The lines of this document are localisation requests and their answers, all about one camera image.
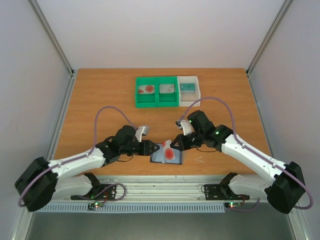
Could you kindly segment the blue leather card holder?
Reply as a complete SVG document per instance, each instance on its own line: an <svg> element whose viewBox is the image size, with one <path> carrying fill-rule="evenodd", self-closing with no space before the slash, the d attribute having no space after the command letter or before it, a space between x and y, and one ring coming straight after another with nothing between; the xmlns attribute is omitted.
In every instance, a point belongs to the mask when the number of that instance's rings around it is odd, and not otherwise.
<svg viewBox="0 0 320 240"><path fill-rule="evenodd" d="M151 163L159 163L159 164L172 164L172 165L182 165L184 162L184 155L181 151L177 149L173 150L173 159L166 159L165 157L165 151L163 150L163 146L161 143L157 143L159 146L159 150L157 150L155 153L153 153L150 156L150 162Z"/></svg>

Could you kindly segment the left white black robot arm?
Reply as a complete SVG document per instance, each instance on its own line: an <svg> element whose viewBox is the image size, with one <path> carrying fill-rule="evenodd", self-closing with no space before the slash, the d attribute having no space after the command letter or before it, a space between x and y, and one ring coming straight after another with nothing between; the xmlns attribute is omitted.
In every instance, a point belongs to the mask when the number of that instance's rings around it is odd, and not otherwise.
<svg viewBox="0 0 320 240"><path fill-rule="evenodd" d="M115 163L121 155L151 156L160 147L143 139L147 132L145 125L138 128L124 125L114 136L94 143L85 152L56 160L34 159L14 184L20 195L18 205L35 212L50 201L65 196L96 199L101 193L101 185L87 171Z"/></svg>

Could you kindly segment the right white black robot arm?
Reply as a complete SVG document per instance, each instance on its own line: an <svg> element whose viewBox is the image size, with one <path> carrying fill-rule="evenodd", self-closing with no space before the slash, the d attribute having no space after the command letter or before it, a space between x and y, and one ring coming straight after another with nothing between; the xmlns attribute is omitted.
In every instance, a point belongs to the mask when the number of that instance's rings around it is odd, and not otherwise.
<svg viewBox="0 0 320 240"><path fill-rule="evenodd" d="M306 192L303 172L297 163L285 163L268 156L226 125L215 126L203 111L197 110L175 124L183 133L171 143L173 149L184 152L206 145L233 157L257 174L256 177L245 177L229 173L220 182L220 191L225 198L241 194L256 197L288 214Z"/></svg>

